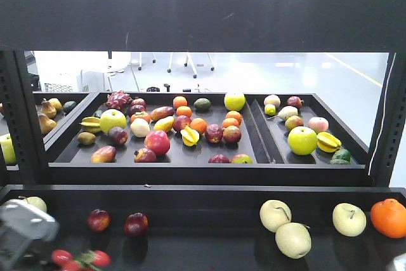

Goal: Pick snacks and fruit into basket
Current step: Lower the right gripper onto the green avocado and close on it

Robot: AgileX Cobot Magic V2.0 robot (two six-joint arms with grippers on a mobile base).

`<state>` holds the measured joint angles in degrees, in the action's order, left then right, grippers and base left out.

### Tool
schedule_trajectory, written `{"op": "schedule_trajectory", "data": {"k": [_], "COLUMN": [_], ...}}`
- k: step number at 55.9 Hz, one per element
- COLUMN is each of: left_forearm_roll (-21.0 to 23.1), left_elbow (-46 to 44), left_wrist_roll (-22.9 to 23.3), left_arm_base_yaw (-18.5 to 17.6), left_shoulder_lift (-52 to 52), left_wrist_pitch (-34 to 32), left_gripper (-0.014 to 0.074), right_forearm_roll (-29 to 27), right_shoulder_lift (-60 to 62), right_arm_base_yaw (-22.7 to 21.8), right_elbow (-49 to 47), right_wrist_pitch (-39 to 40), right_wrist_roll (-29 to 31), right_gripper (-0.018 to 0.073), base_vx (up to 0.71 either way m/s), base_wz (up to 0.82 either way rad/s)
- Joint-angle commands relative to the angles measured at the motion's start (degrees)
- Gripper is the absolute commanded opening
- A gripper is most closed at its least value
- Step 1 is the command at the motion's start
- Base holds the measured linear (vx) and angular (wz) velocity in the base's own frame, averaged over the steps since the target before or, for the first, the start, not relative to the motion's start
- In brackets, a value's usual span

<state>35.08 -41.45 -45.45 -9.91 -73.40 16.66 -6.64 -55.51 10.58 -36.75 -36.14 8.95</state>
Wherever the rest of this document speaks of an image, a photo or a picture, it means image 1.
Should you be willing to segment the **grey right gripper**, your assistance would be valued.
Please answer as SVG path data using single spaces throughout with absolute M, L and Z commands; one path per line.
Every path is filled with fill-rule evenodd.
M 52 241 L 59 223 L 21 199 L 1 205 L 1 269 L 12 270 L 34 241 Z

